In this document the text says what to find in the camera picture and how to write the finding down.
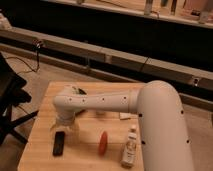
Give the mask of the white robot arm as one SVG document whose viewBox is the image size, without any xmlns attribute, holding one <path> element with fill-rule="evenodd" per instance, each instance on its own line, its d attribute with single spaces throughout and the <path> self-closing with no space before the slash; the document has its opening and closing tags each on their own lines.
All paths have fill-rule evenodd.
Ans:
<svg viewBox="0 0 213 171">
<path fill-rule="evenodd" d="M 75 89 L 66 86 L 53 99 L 58 124 L 71 125 L 77 110 L 137 114 L 145 171 L 194 171 L 182 102 L 172 85 L 155 80 L 99 94 L 76 94 Z"/>
</svg>

